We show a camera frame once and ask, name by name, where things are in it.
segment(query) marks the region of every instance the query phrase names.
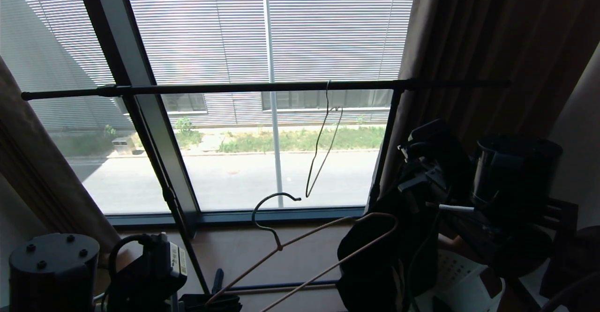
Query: white pole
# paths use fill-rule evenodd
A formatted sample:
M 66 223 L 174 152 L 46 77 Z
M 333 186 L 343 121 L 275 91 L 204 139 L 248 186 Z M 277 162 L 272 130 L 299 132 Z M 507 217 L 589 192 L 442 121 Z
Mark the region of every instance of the white pole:
M 269 82 L 275 82 L 275 73 L 273 70 L 273 43 L 270 34 L 270 5 L 269 0 L 263 0 L 264 17 L 264 38 L 266 39 L 266 58 L 269 69 Z M 279 156 L 279 128 L 277 127 L 277 94 L 270 92 L 270 118 L 273 126 L 273 150 L 275 152 L 275 176 L 277 179 L 277 192 L 283 191 L 281 182 L 281 156 Z M 283 197 L 277 198 L 279 208 L 283 208 Z

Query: pavement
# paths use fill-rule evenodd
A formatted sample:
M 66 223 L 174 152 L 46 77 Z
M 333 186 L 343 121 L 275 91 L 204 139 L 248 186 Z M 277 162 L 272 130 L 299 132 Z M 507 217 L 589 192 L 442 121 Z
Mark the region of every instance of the pavement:
M 304 191 L 313 153 L 281 153 L 283 191 L 302 197 L 284 198 L 285 208 L 365 205 L 377 151 L 332 152 L 309 198 Z M 324 152 L 315 160 L 317 173 Z M 201 210 L 240 210 L 277 191 L 273 154 L 184 156 Z M 105 214 L 168 212 L 147 157 L 70 160 L 69 164 Z M 276 208 L 277 199 L 262 208 Z

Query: beige curtain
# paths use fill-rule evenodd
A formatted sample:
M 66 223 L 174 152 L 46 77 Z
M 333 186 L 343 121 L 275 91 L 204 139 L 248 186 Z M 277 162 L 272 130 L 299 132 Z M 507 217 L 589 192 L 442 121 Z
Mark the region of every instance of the beige curtain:
M 598 7 L 600 0 L 414 0 L 400 79 L 510 79 L 512 86 L 405 92 L 382 190 L 401 165 L 397 145 L 436 118 L 469 153 L 486 134 L 546 137 L 600 40 Z
M 0 58 L 0 173 L 49 231 L 120 240 L 58 151 Z

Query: hanger hook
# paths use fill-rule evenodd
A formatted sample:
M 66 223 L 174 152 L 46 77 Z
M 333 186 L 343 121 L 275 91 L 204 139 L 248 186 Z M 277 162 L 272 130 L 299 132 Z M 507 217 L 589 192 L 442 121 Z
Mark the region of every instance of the hanger hook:
M 274 231 L 273 229 L 271 229 L 270 227 L 263 227 L 261 225 L 259 225 L 256 222 L 256 212 L 259 210 L 259 208 L 261 207 L 262 203 L 265 203 L 268 199 L 272 199 L 273 197 L 276 196 L 287 196 L 289 198 L 292 199 L 292 201 L 301 201 L 302 199 L 300 197 L 293 197 L 292 195 L 288 194 L 288 193 L 275 193 L 275 194 L 271 194 L 268 195 L 267 197 L 265 197 L 264 199 L 262 199 L 259 204 L 256 205 L 256 208 L 254 210 L 252 210 L 252 223 L 259 229 L 264 230 L 264 231 L 271 231 L 273 233 L 273 236 L 275 237 L 275 242 L 277 243 L 277 250 L 281 251 L 283 250 L 283 246 L 281 246 L 281 241 L 279 240 L 279 236 L 277 236 L 276 231 Z

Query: white plastic basket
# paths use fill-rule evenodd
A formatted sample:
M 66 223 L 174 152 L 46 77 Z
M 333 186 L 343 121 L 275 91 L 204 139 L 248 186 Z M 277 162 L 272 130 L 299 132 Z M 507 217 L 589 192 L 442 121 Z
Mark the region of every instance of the white plastic basket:
M 506 290 L 503 279 L 502 291 L 489 297 L 480 274 L 486 265 L 475 263 L 456 253 L 438 250 L 437 284 L 426 293 L 416 297 L 422 312 L 432 312 L 433 296 L 444 301 L 453 312 L 496 312 Z

